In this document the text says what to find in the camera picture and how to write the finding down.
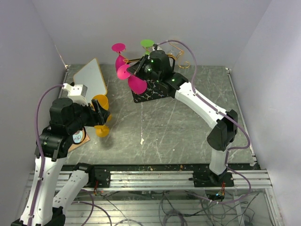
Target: orange cup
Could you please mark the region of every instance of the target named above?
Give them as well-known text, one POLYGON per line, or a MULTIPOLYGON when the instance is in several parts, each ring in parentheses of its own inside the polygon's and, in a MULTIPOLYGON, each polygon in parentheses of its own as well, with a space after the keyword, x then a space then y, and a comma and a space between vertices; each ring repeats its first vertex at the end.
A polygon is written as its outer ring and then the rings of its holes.
MULTIPOLYGON (((105 110, 109 109, 109 100, 105 95, 96 95, 95 97, 93 97, 93 99, 96 99, 103 109, 105 110)), ((95 133, 98 137, 105 137, 110 132, 109 127, 107 127, 106 125, 94 126, 94 128, 95 128, 95 133)))

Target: cable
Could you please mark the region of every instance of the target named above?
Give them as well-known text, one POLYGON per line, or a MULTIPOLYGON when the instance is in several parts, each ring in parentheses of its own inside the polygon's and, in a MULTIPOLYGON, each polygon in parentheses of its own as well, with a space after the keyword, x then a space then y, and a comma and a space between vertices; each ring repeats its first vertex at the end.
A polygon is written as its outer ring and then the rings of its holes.
POLYGON ((163 225, 164 226, 166 225, 166 223, 167 223, 167 221, 170 217, 179 217, 180 220, 181 220, 181 226, 187 226, 188 225, 187 221, 185 220, 185 218, 184 218, 184 216, 181 212, 179 212, 177 210, 171 210, 171 211, 169 211, 168 214, 165 215, 165 217, 163 219, 163 225))
POLYGON ((140 226, 143 226, 143 224, 140 223, 139 221, 132 220, 132 219, 121 220, 121 221, 119 221, 117 224, 115 224, 114 226, 119 225, 119 224, 122 224, 124 221, 132 221, 132 222, 134 222, 134 223, 136 223, 136 224, 138 224, 138 225, 140 225, 140 226))
POLYGON ((127 221, 128 222, 128 225, 130 226, 130 221, 132 221, 132 222, 135 222, 136 224, 139 224, 139 225, 141 225, 141 226, 143 226, 143 224, 141 223, 141 222, 139 222, 139 221, 135 221, 135 220, 132 220, 132 219, 128 219, 124 214, 123 214, 123 212, 120 210, 120 209, 118 209, 118 207, 116 206, 116 205, 114 205, 110 200, 108 200, 105 196, 103 196, 103 195, 100 195, 101 197, 103 197, 103 198, 105 198, 110 204, 112 204, 123 216, 124 216, 124 218, 125 218, 125 220, 122 220, 122 221, 120 221, 120 222, 118 222, 117 224, 115 224, 115 226, 116 225, 118 225, 118 224, 121 224, 121 222, 124 222, 124 221, 127 221))
POLYGON ((73 202, 72 204, 77 204, 77 203, 81 203, 81 204, 85 204, 85 205, 90 205, 90 206, 94 206, 94 207, 96 207, 96 208, 99 208, 100 210, 102 210, 107 216, 108 216, 108 219, 109 219, 109 221, 110 221, 110 225, 112 226, 113 224, 112 224, 112 220, 111 220, 111 218, 110 218, 110 215, 108 214, 108 212, 107 211, 105 211, 103 208, 101 208, 100 206, 98 206, 98 205, 93 205, 93 204, 91 204, 91 203, 89 203, 89 202, 84 202, 84 201, 76 201, 76 202, 73 202))
POLYGON ((37 182, 36 189, 35 189, 34 194, 33 194, 32 204, 31 204, 30 211, 29 211, 29 219, 28 219, 28 223, 27 223, 28 226, 32 226, 33 213, 34 213, 34 209, 35 209, 35 206, 36 206, 36 203, 37 203, 37 198, 38 198, 38 194, 39 194, 39 191, 40 191, 42 178, 43 178, 43 171, 44 171, 44 167, 45 167, 45 156, 44 156, 44 153, 43 153, 43 150, 42 150, 42 145, 41 145, 40 136, 39 136, 39 128, 38 128, 39 109, 40 109, 40 105, 41 105, 41 102, 42 102, 44 96, 49 91, 51 91, 55 88, 58 88, 58 87, 64 87, 64 85, 63 84, 55 85, 55 86, 47 89, 42 94, 42 96, 39 98, 38 105, 37 105, 36 112, 35 112, 35 116, 34 116, 34 132, 35 132, 35 136, 36 136, 37 146, 38 146, 39 152, 40 152, 41 166, 40 166, 40 171, 39 171, 39 180, 37 182))
MULTIPOLYGON (((201 206, 202 206, 202 209, 204 209, 204 206, 203 206, 203 201, 200 200, 200 203, 201 203, 201 206)), ((212 219, 209 217, 209 215, 207 214, 206 211, 204 211, 204 213, 206 214, 207 218, 210 220, 210 222, 212 223, 212 225, 214 226, 214 223, 212 222, 212 219)))
POLYGON ((106 198, 108 198, 108 197, 110 197, 110 196, 112 196, 112 195, 114 195, 114 194, 116 194, 116 193, 119 193, 119 192, 114 192, 113 194, 110 194, 110 195, 108 195, 108 196, 105 196, 105 195, 103 195, 103 196, 106 197, 106 198))
POLYGON ((84 202, 84 201, 77 201, 77 202, 73 202, 73 203, 72 203, 72 204, 81 203, 81 204, 86 204, 86 205, 92 206, 92 209, 91 209, 91 211, 90 211, 89 216, 87 217, 87 219, 85 220, 85 222, 84 222, 81 226, 84 226, 84 225, 89 221, 89 219, 90 219, 91 216, 92 216, 94 207, 99 208, 100 210, 102 210, 102 211, 108 216, 109 221, 110 221, 110 225, 112 226, 112 221, 111 221, 110 215, 109 215, 108 212, 105 211, 103 208, 101 208, 100 206, 97 206, 97 205, 94 204, 94 198, 93 198, 92 194, 89 193, 89 192, 88 192, 87 190, 85 190, 85 189, 81 189, 81 192, 86 192, 86 193, 90 196, 91 202, 92 202, 92 204, 89 203, 89 202, 84 202))
POLYGON ((81 189, 81 191, 86 192, 86 193, 90 196, 91 202, 92 202, 92 209, 91 209, 91 211, 90 211, 90 213, 89 213, 89 216, 88 216, 87 219, 84 221, 84 223, 81 225, 81 226, 84 226, 84 225, 89 221, 90 217, 92 216, 92 213, 93 213, 94 205, 95 205, 95 204, 94 204, 94 198, 93 198, 93 196, 92 196, 87 190, 81 189))
MULTIPOLYGON (((168 197, 167 197, 166 195, 164 195, 164 198, 169 202, 169 205, 171 206, 171 208, 175 209, 175 208, 172 206, 172 204, 170 203, 170 201, 169 201, 169 199, 168 199, 168 197)), ((199 211, 197 211, 197 212, 195 212, 195 213, 193 213, 193 214, 183 214, 183 216, 184 216, 184 217, 187 217, 187 218, 193 217, 193 216, 201 216, 202 214, 199 214, 199 213, 203 212, 204 210, 208 210, 209 208, 211 208, 211 206, 207 207, 207 209, 199 210, 199 211)), ((162 209, 162 211, 163 211, 165 214, 167 214, 167 213, 164 211, 164 209, 163 209, 163 203, 161 203, 161 209, 162 209)))
POLYGON ((231 221, 233 221, 233 220, 235 220, 236 218, 238 218, 238 217, 244 215, 245 212, 246 212, 246 210, 248 209, 248 207, 251 205, 251 203, 253 202, 253 200, 254 200, 259 194, 260 194, 260 193, 257 193, 257 194, 253 197, 253 199, 252 199, 252 200, 249 202, 249 204, 246 206, 246 209, 245 209, 245 211, 244 211, 242 214, 240 214, 240 215, 234 217, 231 221))
POLYGON ((225 157, 225 166, 227 168, 227 170, 229 171, 232 171, 233 173, 235 174, 238 174, 240 175, 243 179, 246 180, 246 182, 248 183, 249 185, 249 190, 247 192, 247 194, 241 196, 240 198, 238 198, 237 200, 232 200, 232 201, 229 201, 227 203, 234 203, 234 202, 237 202, 237 201, 240 201, 244 198, 246 198, 250 193, 251 193, 251 183, 250 181, 244 176, 242 175, 241 173, 231 169, 229 166, 228 166, 228 157, 229 157, 229 153, 230 153, 230 150, 234 150, 234 149, 247 149, 250 144, 251 144, 251 141, 250 141, 250 137, 248 136, 248 134, 246 133, 246 131, 244 130, 244 128, 239 125, 236 121, 234 121, 232 118, 230 118, 229 116, 227 116, 226 114, 224 114, 223 112, 220 112, 217 108, 215 108, 213 105, 211 105, 208 101, 206 101, 205 99, 203 99, 197 92, 196 92, 196 89, 195 89, 195 86, 194 86, 194 80, 196 78, 196 75, 197 75, 197 60, 196 60, 196 57, 195 55, 193 54, 192 50, 183 42, 181 41, 178 41, 178 40, 166 40, 166 41, 163 41, 161 43, 158 43, 157 45, 162 45, 162 44, 165 44, 167 42, 178 42, 180 44, 182 44, 189 52, 190 54, 192 55, 192 58, 193 58, 193 61, 194 61, 194 64, 195 64, 195 69, 194 69, 194 74, 192 76, 192 79, 191 79, 191 86, 192 86, 192 90, 193 90, 193 93, 201 100, 203 101, 206 105, 208 105, 210 108, 212 108, 215 112, 217 112, 218 114, 222 115, 223 117, 225 117, 226 119, 228 119, 230 122, 232 122, 234 125, 236 125, 242 132, 243 134, 245 135, 246 139, 247 139, 247 145, 246 146, 242 146, 242 147, 230 147, 228 148, 227 150, 227 153, 226 153, 226 157, 225 157))

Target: white wall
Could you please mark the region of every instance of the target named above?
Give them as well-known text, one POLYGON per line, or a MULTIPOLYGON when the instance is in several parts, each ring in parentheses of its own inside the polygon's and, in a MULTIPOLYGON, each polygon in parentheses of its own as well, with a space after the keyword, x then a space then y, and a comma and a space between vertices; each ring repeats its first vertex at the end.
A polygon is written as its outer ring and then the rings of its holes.
POLYGON ((286 225, 301 222, 301 1, 273 0, 232 77, 286 225))
MULTIPOLYGON (((34 110, 40 95, 63 80, 64 65, 30 0, 0 1, 0 224, 18 219, 29 172, 34 169, 34 110)), ((40 111, 47 125, 50 93, 40 111)))
POLYGON ((200 65, 231 67, 270 0, 32 0, 66 64, 114 64, 116 42, 135 58, 142 39, 177 37, 200 65))

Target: cardboard piece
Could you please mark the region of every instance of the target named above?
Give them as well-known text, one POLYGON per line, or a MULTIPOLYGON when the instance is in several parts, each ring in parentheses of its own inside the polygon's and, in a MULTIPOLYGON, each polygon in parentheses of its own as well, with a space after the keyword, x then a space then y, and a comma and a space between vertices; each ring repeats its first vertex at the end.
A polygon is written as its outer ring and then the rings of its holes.
POLYGON ((107 94, 107 87, 96 58, 80 69, 80 71, 73 76, 73 81, 75 85, 83 84, 87 86, 88 89, 85 97, 88 103, 90 103, 96 95, 107 94))

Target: floor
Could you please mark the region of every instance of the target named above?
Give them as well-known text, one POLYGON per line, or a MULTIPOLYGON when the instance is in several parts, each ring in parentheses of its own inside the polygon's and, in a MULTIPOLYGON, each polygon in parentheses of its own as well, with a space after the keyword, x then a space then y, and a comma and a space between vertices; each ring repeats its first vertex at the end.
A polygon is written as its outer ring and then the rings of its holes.
MULTIPOLYGON (((66 82, 84 65, 71 65, 66 82)), ((134 103, 127 82, 116 76, 115 65, 100 65, 107 85, 110 133, 99 138, 94 128, 87 128, 91 140, 68 155, 66 164, 160 164, 209 163, 211 147, 206 141, 210 128, 185 104, 171 97, 134 103)), ((194 67, 177 69, 189 80, 194 67)), ((222 66, 198 66, 196 88, 226 110, 239 112, 231 82, 222 66)), ((238 132, 233 146, 245 145, 238 132)), ((229 162, 252 163, 251 150, 231 151, 229 162)))

